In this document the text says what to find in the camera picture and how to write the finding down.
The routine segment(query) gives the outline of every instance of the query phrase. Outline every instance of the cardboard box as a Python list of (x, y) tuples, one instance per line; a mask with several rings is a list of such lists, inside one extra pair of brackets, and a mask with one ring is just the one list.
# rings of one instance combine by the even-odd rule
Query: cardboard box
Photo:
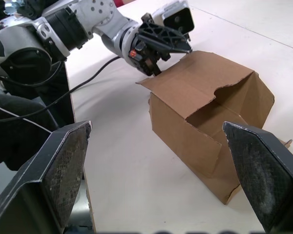
[(222, 124), (262, 128), (273, 94), (255, 71), (202, 51), (139, 83), (152, 91), (153, 131), (227, 204), (240, 186)]

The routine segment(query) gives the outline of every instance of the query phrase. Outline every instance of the open cardboard box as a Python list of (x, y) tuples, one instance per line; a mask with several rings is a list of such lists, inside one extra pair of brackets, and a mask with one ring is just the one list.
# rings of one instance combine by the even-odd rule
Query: open cardboard box
[(273, 94), (255, 71), (202, 51), (139, 84), (152, 91), (153, 131), (227, 204), (240, 186), (223, 122), (262, 128)]

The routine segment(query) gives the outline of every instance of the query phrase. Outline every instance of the table surface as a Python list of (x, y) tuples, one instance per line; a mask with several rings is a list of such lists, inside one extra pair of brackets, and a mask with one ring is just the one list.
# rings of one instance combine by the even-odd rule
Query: table surface
[[(137, 0), (120, 8), (139, 20), (168, 0)], [(194, 50), (214, 52), (260, 74), (275, 95), (264, 129), (293, 139), (293, 0), (189, 0)], [(162, 70), (178, 61), (160, 62)], [(66, 63), (70, 88), (114, 57), (99, 37)], [(243, 191), (223, 205), (152, 132), (146, 78), (123, 59), (72, 94), (77, 121), (93, 131), (85, 176), (97, 231), (173, 233), (262, 231)]]

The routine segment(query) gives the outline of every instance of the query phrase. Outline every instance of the robotic arm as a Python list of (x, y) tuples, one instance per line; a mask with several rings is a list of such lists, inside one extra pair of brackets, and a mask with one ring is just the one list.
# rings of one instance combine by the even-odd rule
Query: robotic arm
[(170, 53), (190, 53), (194, 28), (186, 0), (145, 14), (140, 25), (124, 17), (113, 0), (79, 0), (51, 15), (0, 30), (0, 76), (22, 83), (46, 79), (51, 65), (97, 34), (113, 53), (148, 76)]

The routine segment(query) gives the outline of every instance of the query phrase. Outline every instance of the wire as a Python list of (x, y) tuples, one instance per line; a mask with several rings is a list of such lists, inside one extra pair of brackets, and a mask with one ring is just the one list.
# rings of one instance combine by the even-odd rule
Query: wire
[(17, 86), (20, 86), (20, 87), (29, 87), (29, 88), (35, 88), (35, 87), (39, 87), (39, 86), (42, 86), (46, 83), (48, 83), (50, 80), (52, 80), (59, 72), (60, 70), (62, 69), (64, 65), (64, 62), (60, 62), (57, 69), (55, 70), (55, 72), (48, 78), (46, 79), (45, 81), (41, 82), (41, 83), (35, 83), (35, 84), (22, 84), (22, 83), (19, 83), (17, 81), (14, 81), (12, 79), (9, 79), (9, 78), (3, 78), (3, 77), (0, 77), (0, 80), (1, 81), (6, 81), (7, 83), (10, 83), (10, 84), (14, 84), (14, 85), (17, 85)]
[[(9, 111), (7, 111), (7, 110), (1, 108), (1, 107), (0, 107), (0, 110), (3, 111), (3, 112), (8, 113), (8, 114), (10, 114), (10, 115), (13, 115), (13, 116), (16, 116), (16, 117), (20, 117), (20, 116), (14, 114), (14, 113), (12, 113), (12, 112), (9, 112)], [(40, 127), (41, 129), (45, 130), (45, 131), (48, 132), (48, 133), (52, 133), (52, 132), (49, 131), (48, 129), (42, 127), (41, 125), (39, 125), (39, 124), (37, 124), (37, 123), (35, 123), (35, 122), (29, 120), (29, 119), (23, 118), (23, 120), (25, 120), (25, 121), (27, 121), (27, 122), (29, 122), (29, 123), (32, 123), (32, 124), (36, 125), (37, 127)]]
[(38, 115), (46, 110), (48, 110), (50, 107), (54, 106), (55, 104), (57, 104), (59, 101), (61, 101), (64, 97), (66, 97), (67, 95), (70, 95), (71, 93), (73, 93), (75, 90), (79, 89), (80, 87), (82, 87), (83, 85), (89, 83), (90, 81), (92, 81), (104, 68), (106, 68), (110, 63), (112, 63), (113, 61), (119, 59), (120, 57), (115, 57), (112, 58), (111, 60), (109, 60), (107, 63), (105, 63), (97, 72), (96, 74), (94, 74), (92, 77), (90, 77), (88, 80), (80, 83), (79, 85), (77, 85), (75, 88), (71, 89), (70, 91), (68, 91), (67, 93), (63, 94), (60, 98), (58, 98), (57, 100), (55, 100), (54, 102), (52, 102), (50, 105), (44, 107), (43, 109), (33, 112), (31, 114), (27, 114), (24, 116), (19, 116), (19, 117), (13, 117), (13, 118), (4, 118), (4, 119), (0, 119), (0, 123), (5, 123), (5, 122), (10, 122), (13, 120), (17, 120), (17, 119), (23, 119), (23, 118), (27, 118), (27, 117), (31, 117), (31, 116), (35, 116)]

